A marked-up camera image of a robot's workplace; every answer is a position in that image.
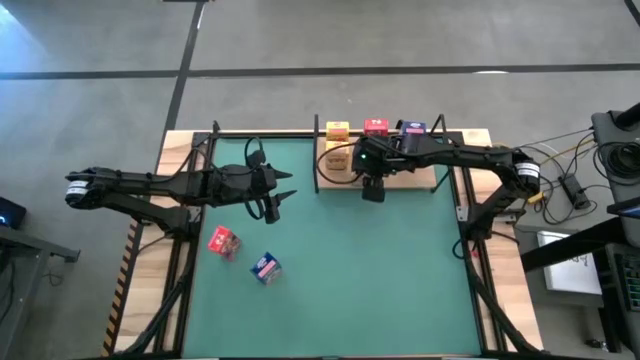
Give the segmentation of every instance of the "black stand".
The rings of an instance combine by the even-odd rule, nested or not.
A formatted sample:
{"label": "black stand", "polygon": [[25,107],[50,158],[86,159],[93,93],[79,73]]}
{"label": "black stand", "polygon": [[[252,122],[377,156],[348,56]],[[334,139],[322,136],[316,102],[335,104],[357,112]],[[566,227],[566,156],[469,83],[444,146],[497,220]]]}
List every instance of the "black stand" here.
{"label": "black stand", "polygon": [[9,273],[9,310],[0,323],[0,359],[8,359],[14,340],[27,321],[27,312],[38,292],[38,285],[50,256],[60,256],[65,262],[76,262],[79,250],[29,236],[0,226],[0,275]]}

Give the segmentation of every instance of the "gray floor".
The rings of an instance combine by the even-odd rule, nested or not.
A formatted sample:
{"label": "gray floor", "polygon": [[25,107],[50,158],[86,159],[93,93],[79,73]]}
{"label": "gray floor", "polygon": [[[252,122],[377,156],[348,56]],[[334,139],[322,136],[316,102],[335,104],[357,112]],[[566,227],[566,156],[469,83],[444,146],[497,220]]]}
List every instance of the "gray floor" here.
{"label": "gray floor", "polygon": [[[178,69],[194,7],[0,1],[0,72]],[[606,62],[640,62],[640,28],[622,0],[219,0],[205,7],[191,68]],[[43,280],[16,358],[99,354],[128,219],[68,208],[63,176],[92,165],[153,170],[174,85],[0,81],[0,195],[29,209],[27,232],[82,249],[74,266],[52,262],[65,282]],[[638,94],[638,72],[192,79],[176,128],[214,119],[227,129],[309,128],[314,113],[352,124],[432,121],[442,112],[450,127],[489,128],[494,141],[517,145],[587,128],[591,113],[629,107]],[[583,185],[604,183],[590,158],[578,174]],[[606,217],[610,194],[589,196],[601,207],[563,228]],[[562,195],[553,205],[558,217],[568,211]],[[543,222],[528,214],[522,224]],[[547,350],[630,358],[582,345],[587,332],[598,336],[593,309],[536,304],[536,314]]]}

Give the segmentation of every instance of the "green mat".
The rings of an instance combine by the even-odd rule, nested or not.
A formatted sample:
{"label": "green mat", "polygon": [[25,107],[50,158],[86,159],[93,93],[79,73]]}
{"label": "green mat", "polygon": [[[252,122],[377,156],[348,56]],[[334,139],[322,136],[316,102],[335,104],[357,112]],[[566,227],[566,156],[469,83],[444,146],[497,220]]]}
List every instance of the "green mat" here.
{"label": "green mat", "polygon": [[[214,162],[241,164],[245,140],[219,140]],[[197,256],[183,356],[289,357],[479,354],[451,187],[313,191],[312,140],[265,139],[267,160],[297,189],[274,225],[244,206],[208,208]],[[438,168],[438,176],[446,169]],[[207,249],[216,226],[243,241],[234,262]],[[266,252],[282,275],[259,283],[249,269]]]}

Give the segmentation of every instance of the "red cube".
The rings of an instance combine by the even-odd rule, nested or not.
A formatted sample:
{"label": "red cube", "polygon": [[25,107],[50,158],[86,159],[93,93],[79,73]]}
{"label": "red cube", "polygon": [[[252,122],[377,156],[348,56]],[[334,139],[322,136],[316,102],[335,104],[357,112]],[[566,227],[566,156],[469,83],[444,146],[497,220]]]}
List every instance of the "red cube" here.
{"label": "red cube", "polygon": [[218,226],[209,240],[208,248],[216,254],[220,254],[227,260],[233,260],[233,255],[238,251],[242,241],[224,226]]}
{"label": "red cube", "polygon": [[371,118],[364,120],[364,134],[369,136],[387,136],[389,133],[389,120]]}

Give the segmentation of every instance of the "yellow and black tape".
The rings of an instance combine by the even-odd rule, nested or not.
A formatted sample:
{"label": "yellow and black tape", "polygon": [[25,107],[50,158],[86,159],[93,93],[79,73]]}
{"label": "yellow and black tape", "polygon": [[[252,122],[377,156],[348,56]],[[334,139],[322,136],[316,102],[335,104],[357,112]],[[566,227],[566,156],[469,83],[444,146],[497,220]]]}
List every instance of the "yellow and black tape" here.
{"label": "yellow and black tape", "polygon": [[122,314],[124,312],[124,304],[127,301],[129,285],[133,275],[138,248],[140,247],[140,238],[142,237],[143,226],[137,221],[132,220],[129,224],[127,233],[127,243],[124,247],[122,262],[120,263],[120,272],[116,281],[116,290],[111,303],[111,311],[109,312],[109,321],[107,322],[107,331],[102,343],[102,356],[112,355],[116,346],[116,338],[120,330],[122,322]]}

